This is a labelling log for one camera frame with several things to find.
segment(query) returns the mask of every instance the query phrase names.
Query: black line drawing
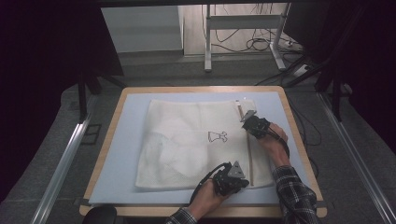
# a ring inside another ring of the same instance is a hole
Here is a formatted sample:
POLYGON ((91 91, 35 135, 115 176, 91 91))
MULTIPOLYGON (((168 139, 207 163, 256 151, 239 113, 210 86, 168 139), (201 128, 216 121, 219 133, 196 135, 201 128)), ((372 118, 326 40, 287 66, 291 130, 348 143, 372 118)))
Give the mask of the black line drawing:
POLYGON ((209 142, 213 142, 217 139, 221 139, 223 143, 225 143, 227 142, 227 137, 225 135, 227 135, 226 132, 222 132, 222 133, 207 132, 207 139, 209 140, 209 142))

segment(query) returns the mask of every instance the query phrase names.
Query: white cloth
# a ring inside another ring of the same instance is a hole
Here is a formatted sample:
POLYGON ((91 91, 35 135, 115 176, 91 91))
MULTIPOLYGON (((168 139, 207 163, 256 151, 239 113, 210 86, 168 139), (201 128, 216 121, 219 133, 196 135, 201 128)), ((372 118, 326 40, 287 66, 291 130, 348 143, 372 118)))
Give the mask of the white cloth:
MULTIPOLYGON (((239 101, 243 114, 253 101, 239 101)), ((135 185, 167 190, 194 189, 216 166, 239 164, 250 180, 247 133, 236 101, 176 103, 152 100, 145 119, 143 146, 135 185)), ((269 159, 250 137, 253 182, 250 188, 273 183, 269 159)))

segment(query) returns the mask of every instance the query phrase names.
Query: hand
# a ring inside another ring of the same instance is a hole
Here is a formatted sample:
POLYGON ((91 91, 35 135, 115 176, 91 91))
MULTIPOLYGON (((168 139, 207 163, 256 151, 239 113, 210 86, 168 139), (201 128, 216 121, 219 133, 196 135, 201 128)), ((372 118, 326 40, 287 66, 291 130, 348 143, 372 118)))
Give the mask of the hand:
POLYGON ((194 201, 189 206, 190 213, 199 220, 204 215, 216 210, 228 196, 216 194, 213 180, 207 180, 198 191, 194 201))
MULTIPOLYGON (((277 133, 285 142, 288 142, 288 136, 277 124, 271 123, 268 129, 270 132, 277 133)), ((276 167, 290 165, 290 160, 286 154, 285 148, 273 136, 267 134, 264 138, 259 139, 259 144, 264 148, 271 157, 276 167)))

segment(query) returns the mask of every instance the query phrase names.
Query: shirt sleeve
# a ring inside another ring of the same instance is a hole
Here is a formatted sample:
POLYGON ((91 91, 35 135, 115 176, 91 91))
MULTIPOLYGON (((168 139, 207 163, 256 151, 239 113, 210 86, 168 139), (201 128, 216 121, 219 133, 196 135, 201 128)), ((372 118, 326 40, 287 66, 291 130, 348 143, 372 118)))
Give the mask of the shirt sleeve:
POLYGON ((188 208, 179 208, 172 216, 165 220, 165 224, 196 224, 197 220, 192 216, 188 208))
POLYGON ((320 223, 317 217, 317 195, 303 184, 294 168, 277 167, 273 176, 284 223, 320 223))

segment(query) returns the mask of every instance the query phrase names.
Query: white wall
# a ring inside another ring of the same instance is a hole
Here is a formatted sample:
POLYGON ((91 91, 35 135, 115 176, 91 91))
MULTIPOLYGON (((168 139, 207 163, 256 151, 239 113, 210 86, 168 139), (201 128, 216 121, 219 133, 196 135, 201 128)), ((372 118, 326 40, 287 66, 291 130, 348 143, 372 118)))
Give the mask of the white wall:
POLYGON ((182 49, 177 6, 102 8, 117 52, 182 49))

